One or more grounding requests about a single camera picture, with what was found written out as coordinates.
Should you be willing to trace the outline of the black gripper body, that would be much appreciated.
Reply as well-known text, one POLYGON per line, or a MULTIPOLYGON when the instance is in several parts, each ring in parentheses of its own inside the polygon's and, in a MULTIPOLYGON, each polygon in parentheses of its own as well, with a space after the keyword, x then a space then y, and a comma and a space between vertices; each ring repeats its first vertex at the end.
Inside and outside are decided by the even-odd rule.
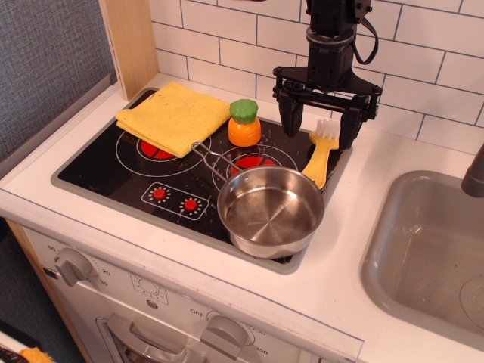
POLYGON ((354 40, 309 42, 305 67, 276 67, 274 97, 286 92, 303 105, 338 110, 362 110, 367 119, 377 115, 377 99, 382 88, 356 76, 353 59, 361 60, 354 40))

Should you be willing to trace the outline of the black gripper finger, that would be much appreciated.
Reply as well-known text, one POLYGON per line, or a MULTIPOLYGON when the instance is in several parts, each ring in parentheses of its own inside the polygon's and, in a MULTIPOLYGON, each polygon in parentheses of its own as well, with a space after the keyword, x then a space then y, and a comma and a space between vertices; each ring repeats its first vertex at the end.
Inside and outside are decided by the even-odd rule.
POLYGON ((347 150, 352 146, 361 128, 361 116, 362 110, 357 108, 350 108, 343 112, 340 119, 340 150, 347 150))
POLYGON ((280 92, 278 107, 284 133, 289 137, 293 137, 302 124, 303 104, 292 95, 280 92))

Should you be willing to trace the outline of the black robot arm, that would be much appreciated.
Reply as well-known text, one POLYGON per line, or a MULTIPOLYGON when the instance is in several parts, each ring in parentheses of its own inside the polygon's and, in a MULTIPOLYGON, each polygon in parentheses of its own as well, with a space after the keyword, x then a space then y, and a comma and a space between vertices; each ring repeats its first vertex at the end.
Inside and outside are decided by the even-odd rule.
POLYGON ((366 20, 372 11, 369 1, 309 1, 310 25, 306 30, 309 58, 305 67, 276 67, 273 96, 278 102, 284 132, 292 137, 301 124, 304 106, 340 113, 340 150, 349 149, 363 123, 377 115, 383 89, 352 70, 354 61, 369 64, 378 44, 367 59, 356 47, 358 26, 375 33, 366 20))

